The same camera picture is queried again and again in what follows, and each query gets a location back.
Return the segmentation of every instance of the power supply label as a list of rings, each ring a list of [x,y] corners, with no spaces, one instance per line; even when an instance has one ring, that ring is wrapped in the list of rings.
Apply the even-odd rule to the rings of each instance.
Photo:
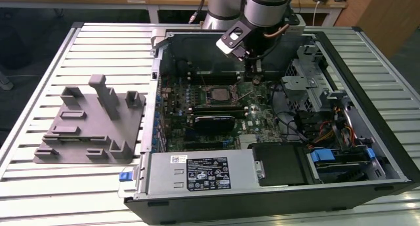
[[[187,183],[191,192],[231,189],[228,158],[188,159]]]

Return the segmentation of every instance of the motherboard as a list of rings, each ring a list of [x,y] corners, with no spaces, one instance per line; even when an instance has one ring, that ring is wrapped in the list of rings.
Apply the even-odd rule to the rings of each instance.
[[[271,83],[195,85],[188,78],[161,79],[167,152],[245,149],[279,142]]]

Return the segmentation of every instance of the blue tab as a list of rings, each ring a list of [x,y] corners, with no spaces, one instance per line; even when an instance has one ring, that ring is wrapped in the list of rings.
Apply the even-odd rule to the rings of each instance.
[[[129,182],[132,181],[132,171],[131,172],[121,172],[120,173],[120,182]]]
[[[335,155],[333,152],[329,149],[317,149],[311,153],[311,157],[313,162],[317,161],[333,161]]]
[[[312,157],[312,161],[313,161],[313,162],[320,161],[320,159],[317,158],[317,155],[316,155],[315,152],[311,153],[311,157]]]
[[[375,155],[375,152],[373,152],[372,148],[368,148],[367,151],[368,151],[369,158],[373,160],[376,155]]]

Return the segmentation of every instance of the aluminum table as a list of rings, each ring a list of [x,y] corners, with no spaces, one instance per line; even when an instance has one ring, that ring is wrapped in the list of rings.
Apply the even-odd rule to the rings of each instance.
[[[28,105],[0,149],[0,226],[145,225],[125,208],[117,190],[119,173],[129,165],[35,164],[41,143],[61,105],[67,85],[93,93],[91,74],[105,74],[116,92],[136,90],[148,98],[153,29],[191,28],[175,24],[75,23]],[[324,31],[391,129],[420,167],[420,96],[363,32],[352,28],[308,27]],[[336,85],[337,77],[331,74]],[[188,223],[209,226],[419,225],[420,188],[381,197],[344,211]]]

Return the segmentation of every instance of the sticker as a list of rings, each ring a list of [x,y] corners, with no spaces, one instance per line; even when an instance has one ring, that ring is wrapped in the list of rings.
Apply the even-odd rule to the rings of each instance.
[[[188,159],[187,182],[191,192],[231,189],[228,158]]]
[[[127,0],[127,3],[145,3],[144,0]]]
[[[171,156],[171,163],[187,163],[188,156]]]

